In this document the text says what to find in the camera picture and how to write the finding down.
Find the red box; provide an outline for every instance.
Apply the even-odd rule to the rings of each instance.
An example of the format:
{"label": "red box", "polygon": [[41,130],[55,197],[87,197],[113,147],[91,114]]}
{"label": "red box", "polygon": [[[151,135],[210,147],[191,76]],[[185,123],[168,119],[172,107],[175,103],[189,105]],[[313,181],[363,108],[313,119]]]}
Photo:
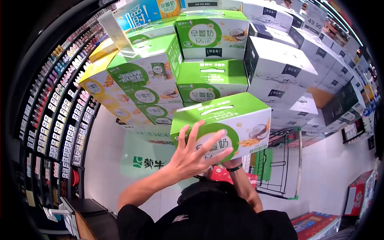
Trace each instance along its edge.
{"label": "red box", "polygon": [[375,172],[371,170],[361,174],[349,185],[345,216],[361,216],[365,212],[371,203],[375,177]]}
{"label": "red box", "polygon": [[299,240],[306,240],[319,233],[337,218],[337,215],[310,212],[292,220],[291,223]]}
{"label": "red box", "polygon": [[[253,188],[256,188],[257,175],[250,173],[246,173],[246,175]],[[215,181],[226,181],[233,184],[231,176],[229,175],[229,172],[226,170],[225,167],[214,166],[213,169],[210,171],[208,178]]]}

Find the black bracelet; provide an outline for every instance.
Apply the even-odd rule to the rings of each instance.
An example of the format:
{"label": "black bracelet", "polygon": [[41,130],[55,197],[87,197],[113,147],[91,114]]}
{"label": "black bracelet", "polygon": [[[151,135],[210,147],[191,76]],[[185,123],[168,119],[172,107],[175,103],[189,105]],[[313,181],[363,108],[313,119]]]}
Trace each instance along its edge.
{"label": "black bracelet", "polygon": [[243,163],[240,163],[239,166],[227,169],[228,172],[235,172],[236,170],[239,170],[243,166]]}

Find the hand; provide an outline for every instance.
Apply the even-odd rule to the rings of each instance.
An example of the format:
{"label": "hand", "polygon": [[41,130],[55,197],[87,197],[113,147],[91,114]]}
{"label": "hand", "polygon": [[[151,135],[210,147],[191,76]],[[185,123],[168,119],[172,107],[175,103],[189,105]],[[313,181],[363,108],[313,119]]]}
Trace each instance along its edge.
{"label": "hand", "polygon": [[199,150],[196,150],[197,132],[199,131],[199,127],[204,123],[204,120],[201,120],[193,125],[191,133],[189,134],[188,144],[185,144],[185,132],[189,129],[189,125],[185,125],[180,130],[179,145],[176,152],[170,162],[164,167],[169,170],[170,174],[176,175],[177,182],[206,172],[210,166],[219,163],[233,151],[233,148],[229,147],[210,159],[202,159],[204,154],[206,154],[220,138],[225,136],[225,131],[219,130],[208,139]]}
{"label": "hand", "polygon": [[238,157],[229,161],[222,162],[221,164],[226,168],[226,169],[231,169],[234,167],[237,167],[241,164],[242,162],[242,157]]}

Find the person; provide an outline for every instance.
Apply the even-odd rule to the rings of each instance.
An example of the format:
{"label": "person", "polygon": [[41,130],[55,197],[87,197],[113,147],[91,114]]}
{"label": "person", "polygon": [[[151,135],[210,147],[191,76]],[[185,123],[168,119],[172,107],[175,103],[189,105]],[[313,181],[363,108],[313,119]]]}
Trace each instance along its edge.
{"label": "person", "polygon": [[298,239],[285,212],[263,210],[262,202],[241,165],[241,158],[223,162],[233,180],[196,182],[185,188],[178,206],[156,223],[138,207],[154,193],[206,172],[226,158],[229,147],[210,159],[202,159],[225,136],[219,130],[196,150],[196,137],[204,120],[195,123],[185,141],[189,125],[180,130],[179,144],[170,162],[156,173],[128,186],[118,198],[120,240],[136,239]]}
{"label": "person", "polygon": [[283,0],[283,3],[280,4],[280,6],[283,6],[283,7],[286,7],[286,8],[291,8],[292,0]]}

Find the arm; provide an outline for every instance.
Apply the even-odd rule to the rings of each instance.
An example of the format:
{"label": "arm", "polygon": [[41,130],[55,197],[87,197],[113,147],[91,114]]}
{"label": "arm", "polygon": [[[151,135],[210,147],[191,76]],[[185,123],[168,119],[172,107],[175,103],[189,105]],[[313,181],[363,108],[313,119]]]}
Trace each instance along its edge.
{"label": "arm", "polygon": [[124,189],[119,195],[118,210],[128,204],[136,207],[142,205],[154,193],[174,185],[180,180],[206,172],[211,165],[219,163],[233,151],[233,148],[229,147],[208,160],[202,159],[204,154],[225,135],[224,130],[219,130],[199,150],[196,150],[197,132],[203,124],[204,120],[201,120],[193,125],[189,134],[188,144],[185,143],[185,133],[189,129],[189,125],[184,126],[180,130],[179,144],[170,162],[156,173],[138,180]]}
{"label": "arm", "polygon": [[[239,166],[241,164],[241,160],[242,158],[239,157],[230,161],[223,162],[222,164],[227,169],[230,169]],[[249,182],[244,169],[241,167],[236,171],[229,172],[229,174],[236,188],[237,195],[245,199],[256,213],[263,211],[263,204],[259,198],[259,195],[253,188],[252,184]]]}

